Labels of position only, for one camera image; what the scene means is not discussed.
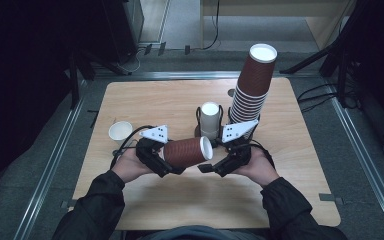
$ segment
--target gray floor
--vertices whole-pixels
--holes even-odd
[[[305,33],[306,31],[304,26],[298,32]],[[279,39],[285,36],[283,32],[278,34]],[[304,35],[306,36],[303,36],[303,39],[310,38],[308,34]],[[179,39],[176,36],[170,37],[168,32],[165,32],[163,37],[167,39],[168,45],[171,42],[168,39]],[[224,45],[225,40],[223,38],[220,40],[222,42],[220,46]],[[184,45],[184,42],[192,44],[192,41],[192,39],[179,41],[179,46]],[[285,40],[285,46],[294,46],[294,41],[291,41],[290,44],[287,41]],[[93,130],[90,125],[95,114],[88,112],[88,110],[99,109],[108,83],[138,80],[138,78],[147,80],[150,76],[161,78],[165,75],[158,72],[238,72],[241,70],[247,55],[246,50],[240,50],[242,47],[240,45],[238,42],[231,51],[196,50],[189,55],[184,55],[181,50],[166,50],[161,56],[158,56],[157,50],[153,50],[146,56],[139,53],[137,58],[140,60],[140,67],[131,77],[116,76],[97,66],[98,75],[95,81],[87,82],[87,86],[82,92],[84,101],[79,116],[62,153],[37,219],[33,221],[34,225],[30,234],[27,234],[28,239],[49,239],[66,212],[65,208],[61,208],[61,203],[71,199]],[[294,65],[311,55],[311,52],[317,51],[313,49],[314,51],[303,52],[294,48],[298,47],[290,47],[289,50],[286,49],[279,53],[275,76],[279,75],[279,69]],[[325,82],[317,73],[320,63],[321,61],[312,64],[294,76],[287,76],[291,80],[296,95]],[[136,59],[132,59],[131,62],[124,65],[128,69],[136,69],[138,66],[139,62]],[[305,108],[314,103],[306,103],[301,107]],[[69,107],[70,96],[67,96],[42,130],[32,148],[15,160],[0,179],[0,239],[14,238],[28,203],[53,153],[55,143],[58,141],[61,130],[70,114]],[[350,110],[349,113],[384,179],[384,156],[376,135],[361,111]],[[328,101],[312,111],[304,113],[303,116],[332,193],[344,200],[343,204],[337,204],[342,219],[338,227],[349,239],[384,239],[384,212],[367,180],[332,102]],[[116,232],[111,239],[119,238],[120,233]]]

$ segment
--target white paper cup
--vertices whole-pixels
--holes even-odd
[[[205,160],[211,160],[213,158],[213,147],[211,146],[210,140],[206,137],[201,137],[199,146],[201,147],[201,153]]]
[[[114,123],[108,130],[108,135],[112,140],[118,143],[121,146],[126,138],[133,132],[132,124],[126,121]]]
[[[217,103],[206,102],[201,106],[201,117],[199,119],[201,125],[201,136],[204,133],[214,133],[216,136],[220,128],[220,108]]]

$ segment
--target wooden table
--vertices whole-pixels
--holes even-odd
[[[197,125],[195,111],[204,102],[221,104],[226,110],[223,125],[226,124],[226,112],[232,104],[227,92],[235,88],[236,82],[221,79],[109,84],[73,199],[84,196],[92,180],[108,170],[112,151],[118,148],[108,136],[114,122],[129,121],[135,129],[167,124],[171,139],[191,138]],[[335,203],[319,199],[319,193],[330,194],[330,189],[288,79],[273,79],[254,139],[273,155],[279,174],[313,205],[312,214],[318,223],[339,225]],[[213,164],[226,156],[222,147],[214,151],[210,161]],[[169,229],[192,224],[214,228],[268,227],[260,190],[246,177],[202,174],[196,166],[180,176],[145,175],[126,185],[126,208],[117,229]]]

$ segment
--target paper cup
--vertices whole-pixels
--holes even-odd
[[[121,146],[126,138],[133,132],[132,124],[126,121],[114,123],[108,130],[108,135],[112,140]]]
[[[260,111],[243,111],[242,112],[241,110],[236,110],[234,108],[231,108],[230,112],[232,116],[235,116],[238,119],[244,119],[245,121],[254,120],[260,114]]]
[[[238,78],[238,87],[249,96],[261,96],[268,92],[273,77],[277,51],[267,44],[255,44]]]
[[[219,104],[214,102],[206,102],[201,106],[201,114],[199,119],[201,126],[201,136],[206,136],[210,140],[215,139],[218,136],[220,128],[220,107]],[[213,134],[206,135],[206,133],[216,132],[215,137]]]
[[[173,167],[188,168],[211,160],[213,148],[207,137],[170,141],[161,148],[160,157]]]
[[[236,85],[235,93],[242,98],[249,99],[250,101],[260,101],[263,100],[267,94],[267,92],[261,96],[251,96],[242,91],[238,85]]]

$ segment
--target brown paper cup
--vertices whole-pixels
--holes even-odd
[[[196,137],[168,142],[160,156],[173,167],[188,168],[210,160],[213,148],[207,137]]]
[[[261,96],[268,92],[277,51],[267,44],[251,47],[238,78],[238,87],[247,95]]]

